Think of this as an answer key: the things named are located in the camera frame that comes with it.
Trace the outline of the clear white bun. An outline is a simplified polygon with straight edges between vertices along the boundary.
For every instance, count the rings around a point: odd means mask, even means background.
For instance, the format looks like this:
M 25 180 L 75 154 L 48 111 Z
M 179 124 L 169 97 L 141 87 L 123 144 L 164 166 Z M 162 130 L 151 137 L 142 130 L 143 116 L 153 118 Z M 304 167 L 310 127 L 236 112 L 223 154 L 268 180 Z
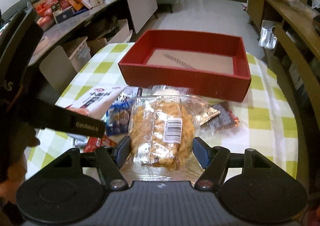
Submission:
M 167 85 L 155 85 L 148 88 L 149 95 L 189 95 L 193 89 L 185 87 L 173 87 Z

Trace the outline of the long grey sideboard counter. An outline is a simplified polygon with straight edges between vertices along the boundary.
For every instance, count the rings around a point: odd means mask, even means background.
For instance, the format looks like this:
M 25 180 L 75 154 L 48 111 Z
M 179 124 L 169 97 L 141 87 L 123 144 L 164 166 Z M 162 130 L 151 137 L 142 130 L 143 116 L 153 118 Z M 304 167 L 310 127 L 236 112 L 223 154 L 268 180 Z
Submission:
M 79 15 L 73 16 L 60 24 L 54 24 L 51 28 L 44 32 L 42 39 L 47 38 L 48 43 L 40 50 L 36 50 L 31 57 L 29 67 L 39 61 L 46 52 L 48 52 L 53 46 L 55 46 L 64 36 L 69 34 L 72 30 L 80 26 L 83 22 L 91 20 L 95 14 L 106 9 L 108 6 L 114 4 L 118 0 L 104 0 L 102 5 L 94 7 L 88 11 L 85 11 Z

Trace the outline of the silver foil bag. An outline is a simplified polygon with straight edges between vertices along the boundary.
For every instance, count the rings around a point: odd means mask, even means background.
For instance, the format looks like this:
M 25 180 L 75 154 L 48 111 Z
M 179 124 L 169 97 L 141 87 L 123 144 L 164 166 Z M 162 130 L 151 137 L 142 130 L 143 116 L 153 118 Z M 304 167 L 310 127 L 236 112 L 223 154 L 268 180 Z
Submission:
M 261 24 L 259 46 L 268 50 L 276 47 L 277 37 L 274 35 L 276 23 L 274 21 L 263 20 Z

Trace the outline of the red Trolli gummy bag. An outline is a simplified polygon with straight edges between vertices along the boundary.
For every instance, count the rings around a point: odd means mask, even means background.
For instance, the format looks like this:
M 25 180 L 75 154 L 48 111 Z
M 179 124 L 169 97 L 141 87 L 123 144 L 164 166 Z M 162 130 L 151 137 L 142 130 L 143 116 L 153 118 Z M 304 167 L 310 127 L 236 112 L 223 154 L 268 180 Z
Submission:
M 114 147 L 116 145 L 117 143 L 110 139 L 108 136 L 103 136 L 102 138 L 90 137 L 83 152 L 91 153 L 94 152 L 97 148 L 103 146 Z

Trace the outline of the red cardboard tray box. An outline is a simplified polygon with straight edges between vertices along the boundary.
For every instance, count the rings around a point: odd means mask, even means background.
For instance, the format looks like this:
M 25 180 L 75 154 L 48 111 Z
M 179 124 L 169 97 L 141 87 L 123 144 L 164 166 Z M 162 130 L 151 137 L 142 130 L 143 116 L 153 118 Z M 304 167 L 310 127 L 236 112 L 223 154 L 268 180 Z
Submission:
M 125 82 L 190 88 L 195 95 L 242 102 L 251 83 L 242 37 L 148 30 L 119 62 Z

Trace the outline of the clear bag fried snack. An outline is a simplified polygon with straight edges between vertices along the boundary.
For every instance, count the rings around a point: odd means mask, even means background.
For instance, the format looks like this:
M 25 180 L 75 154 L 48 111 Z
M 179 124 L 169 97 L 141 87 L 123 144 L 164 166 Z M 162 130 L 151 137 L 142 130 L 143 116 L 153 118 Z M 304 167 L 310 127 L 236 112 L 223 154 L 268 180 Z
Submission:
M 191 154 L 208 102 L 194 95 L 137 97 L 129 122 L 131 155 L 141 165 L 177 170 Z

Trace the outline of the green white checkered tablecloth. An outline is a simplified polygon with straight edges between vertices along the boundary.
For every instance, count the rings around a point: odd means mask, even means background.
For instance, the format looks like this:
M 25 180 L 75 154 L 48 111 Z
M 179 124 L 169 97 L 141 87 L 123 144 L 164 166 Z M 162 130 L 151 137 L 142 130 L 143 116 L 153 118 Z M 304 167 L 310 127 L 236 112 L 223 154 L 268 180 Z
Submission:
M 132 46 L 132 43 L 105 46 L 61 95 L 48 93 L 46 100 L 67 107 L 99 83 L 123 85 L 118 63 Z M 210 146 L 223 146 L 234 153 L 254 148 L 296 177 L 298 131 L 293 111 L 277 84 L 276 75 L 255 56 L 247 54 L 247 59 L 252 78 L 249 91 L 243 102 L 228 103 L 228 109 L 239 118 L 239 125 L 218 132 L 204 130 L 200 137 Z

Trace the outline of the blue coconut snack packet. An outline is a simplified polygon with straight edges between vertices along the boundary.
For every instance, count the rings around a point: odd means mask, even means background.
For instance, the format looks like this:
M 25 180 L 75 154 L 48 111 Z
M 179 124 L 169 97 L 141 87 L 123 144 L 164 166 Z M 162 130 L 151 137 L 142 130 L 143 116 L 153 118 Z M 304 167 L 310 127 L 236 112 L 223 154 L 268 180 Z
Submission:
M 125 102 L 113 103 L 106 112 L 107 135 L 126 134 L 129 130 L 131 104 Z

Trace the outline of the gold coffee sachet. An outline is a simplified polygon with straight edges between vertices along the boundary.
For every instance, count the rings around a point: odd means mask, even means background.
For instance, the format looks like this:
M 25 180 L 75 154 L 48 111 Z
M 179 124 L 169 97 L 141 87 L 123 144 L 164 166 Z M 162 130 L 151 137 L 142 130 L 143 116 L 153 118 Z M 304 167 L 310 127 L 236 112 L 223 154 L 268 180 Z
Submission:
M 212 106 L 206 107 L 203 110 L 203 112 L 199 115 L 199 117 L 197 118 L 199 121 L 199 125 L 200 126 L 204 125 L 205 123 L 207 123 L 208 121 L 210 121 L 214 117 L 217 117 L 220 113 L 221 113 L 220 110 L 215 109 Z

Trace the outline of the white red noodle snack pack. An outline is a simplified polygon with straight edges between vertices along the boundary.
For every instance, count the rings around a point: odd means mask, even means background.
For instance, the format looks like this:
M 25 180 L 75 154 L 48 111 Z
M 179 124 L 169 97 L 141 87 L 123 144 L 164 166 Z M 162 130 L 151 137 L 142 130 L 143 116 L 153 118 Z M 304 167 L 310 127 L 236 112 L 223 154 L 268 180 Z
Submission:
M 100 120 L 126 87 L 94 86 L 66 109 Z

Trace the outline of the dark brown snack packet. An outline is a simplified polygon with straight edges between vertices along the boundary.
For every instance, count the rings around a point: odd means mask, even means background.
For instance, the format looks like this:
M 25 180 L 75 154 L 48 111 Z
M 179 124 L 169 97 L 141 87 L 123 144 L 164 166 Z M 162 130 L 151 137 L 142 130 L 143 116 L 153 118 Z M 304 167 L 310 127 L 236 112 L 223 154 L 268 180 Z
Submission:
M 220 102 L 212 105 L 212 107 L 216 110 L 219 110 L 220 114 L 211 118 L 204 125 L 202 125 L 202 130 L 211 131 L 214 134 L 221 130 L 235 128 L 240 124 L 239 118 L 232 113 L 229 107 L 229 102 Z

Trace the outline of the beige chair back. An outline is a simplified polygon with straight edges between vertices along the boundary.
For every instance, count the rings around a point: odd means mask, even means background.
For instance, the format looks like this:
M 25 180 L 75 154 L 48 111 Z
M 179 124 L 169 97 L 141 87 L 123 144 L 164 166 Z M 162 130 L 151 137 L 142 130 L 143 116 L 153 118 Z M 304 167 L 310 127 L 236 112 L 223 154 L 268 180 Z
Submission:
M 48 83 L 62 94 L 71 83 L 77 72 L 62 46 L 57 46 L 40 63 L 40 72 Z

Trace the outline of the cardboard box under counter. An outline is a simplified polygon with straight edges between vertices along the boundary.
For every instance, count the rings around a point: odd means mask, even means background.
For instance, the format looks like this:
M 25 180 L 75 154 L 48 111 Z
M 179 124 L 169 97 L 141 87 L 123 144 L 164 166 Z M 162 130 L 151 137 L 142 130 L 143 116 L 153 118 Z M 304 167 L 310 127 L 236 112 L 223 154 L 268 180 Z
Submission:
M 76 40 L 63 44 L 62 47 L 77 73 L 79 73 L 91 59 L 90 48 L 87 44 L 87 37 L 80 37 Z

